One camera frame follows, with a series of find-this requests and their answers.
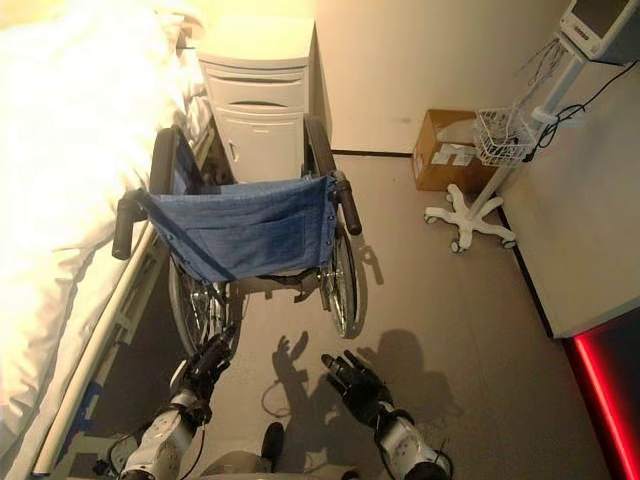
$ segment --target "cabinet drawer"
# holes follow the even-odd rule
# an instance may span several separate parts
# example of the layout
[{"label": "cabinet drawer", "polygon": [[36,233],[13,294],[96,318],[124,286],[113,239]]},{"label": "cabinet drawer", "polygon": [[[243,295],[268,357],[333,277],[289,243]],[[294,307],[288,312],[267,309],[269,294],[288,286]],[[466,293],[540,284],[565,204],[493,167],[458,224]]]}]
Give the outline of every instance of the cabinet drawer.
[{"label": "cabinet drawer", "polygon": [[262,105],[304,108],[303,71],[252,74],[205,68],[207,87],[215,105]]},{"label": "cabinet drawer", "polygon": [[300,175],[302,112],[252,114],[214,108],[213,113],[237,181],[286,180]]}]

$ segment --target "red led strip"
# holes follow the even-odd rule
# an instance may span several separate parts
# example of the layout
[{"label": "red led strip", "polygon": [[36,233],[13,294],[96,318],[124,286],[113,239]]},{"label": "red led strip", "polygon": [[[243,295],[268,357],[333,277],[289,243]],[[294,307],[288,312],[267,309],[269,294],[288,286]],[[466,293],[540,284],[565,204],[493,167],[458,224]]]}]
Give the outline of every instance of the red led strip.
[{"label": "red led strip", "polygon": [[604,413],[604,418],[607,422],[607,426],[609,427],[609,431],[611,432],[611,436],[613,437],[616,449],[618,450],[618,454],[620,455],[620,460],[622,461],[622,466],[624,467],[627,480],[640,480],[637,469],[631,463],[629,452],[627,451],[627,446],[620,432],[618,417],[614,415],[615,412],[613,410],[613,404],[609,399],[609,389],[602,381],[602,374],[599,370],[599,366],[596,362],[593,361],[593,354],[591,353],[590,349],[588,348],[588,344],[584,341],[584,339],[576,337],[575,344],[578,352],[580,353],[580,357],[582,358],[582,362],[584,363],[584,366],[587,370],[587,374],[589,375],[589,379],[591,380],[593,389],[596,392],[598,403],[600,404],[600,408]]}]

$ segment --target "wheelchair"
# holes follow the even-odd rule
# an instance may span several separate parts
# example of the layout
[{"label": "wheelchair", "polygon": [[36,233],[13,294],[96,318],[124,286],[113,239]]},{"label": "wheelchair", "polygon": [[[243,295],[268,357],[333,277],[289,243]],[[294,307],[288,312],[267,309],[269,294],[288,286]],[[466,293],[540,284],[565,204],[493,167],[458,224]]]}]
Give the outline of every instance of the wheelchair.
[{"label": "wheelchair", "polygon": [[345,225],[351,235],[362,226],[324,126],[307,115],[304,127],[299,179],[232,185],[205,184],[180,128],[163,129],[149,190],[118,202],[112,254],[128,259],[133,223],[151,221],[171,253],[169,297],[188,355],[215,335],[231,341],[229,286],[243,278],[288,286],[315,277],[338,335],[355,333],[358,279]]}]

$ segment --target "gray floor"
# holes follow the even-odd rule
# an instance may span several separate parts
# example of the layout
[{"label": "gray floor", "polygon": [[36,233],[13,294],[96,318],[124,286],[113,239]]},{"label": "gray floor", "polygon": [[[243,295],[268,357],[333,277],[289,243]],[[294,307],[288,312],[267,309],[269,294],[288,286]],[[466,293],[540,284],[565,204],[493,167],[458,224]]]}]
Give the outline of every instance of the gray floor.
[{"label": "gray floor", "polygon": [[[259,453],[275,420],[286,426],[280,471],[340,478],[357,467],[362,478],[383,477],[372,432],[322,378],[320,355],[346,348],[386,380],[431,445],[445,442],[459,480],[609,478],[563,349],[545,337],[513,253],[480,236],[464,256],[451,254],[454,228],[423,220],[425,206],[447,205],[444,195],[417,191],[408,159],[337,161],[364,225],[352,239],[364,328],[340,340],[317,292],[297,304],[291,290],[248,295],[240,345],[216,385],[192,478],[227,452]],[[165,288],[159,284],[152,297],[141,326],[147,334],[120,364],[123,383],[99,403],[97,430],[135,428],[166,395],[178,352]]]}]

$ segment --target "blue denim seat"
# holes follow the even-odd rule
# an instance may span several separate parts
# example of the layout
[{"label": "blue denim seat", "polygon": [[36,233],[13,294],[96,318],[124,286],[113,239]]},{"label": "blue denim seat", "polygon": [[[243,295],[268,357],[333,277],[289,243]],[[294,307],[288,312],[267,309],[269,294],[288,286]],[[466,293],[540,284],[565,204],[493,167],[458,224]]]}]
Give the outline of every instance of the blue denim seat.
[{"label": "blue denim seat", "polygon": [[[184,189],[178,177],[174,188]],[[336,225],[334,186],[331,176],[303,177],[199,186],[202,194],[191,195],[140,190],[137,200],[189,275],[231,281],[325,266]]]}]

